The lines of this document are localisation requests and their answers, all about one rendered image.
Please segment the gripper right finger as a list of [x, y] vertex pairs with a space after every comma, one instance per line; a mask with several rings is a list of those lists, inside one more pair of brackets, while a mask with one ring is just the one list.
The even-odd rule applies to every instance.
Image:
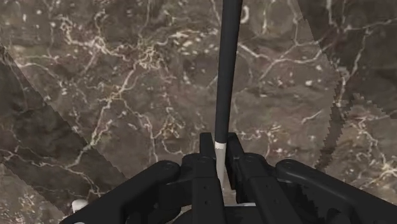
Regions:
[[226, 169], [236, 201], [256, 205], [252, 224], [397, 224], [396, 205], [293, 159], [271, 166], [233, 132]]

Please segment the black pen with grey tip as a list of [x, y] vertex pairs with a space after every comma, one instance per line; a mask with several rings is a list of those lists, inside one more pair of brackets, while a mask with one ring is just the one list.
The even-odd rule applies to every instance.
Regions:
[[223, 0], [219, 42], [214, 149], [220, 185], [225, 181], [225, 159], [243, 0]]

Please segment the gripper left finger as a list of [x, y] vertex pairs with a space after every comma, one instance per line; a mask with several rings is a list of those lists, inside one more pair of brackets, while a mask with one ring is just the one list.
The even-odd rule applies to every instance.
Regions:
[[60, 224], [167, 224], [191, 206], [192, 224], [225, 224], [212, 135], [200, 134], [199, 152], [181, 164], [161, 160], [76, 211]]

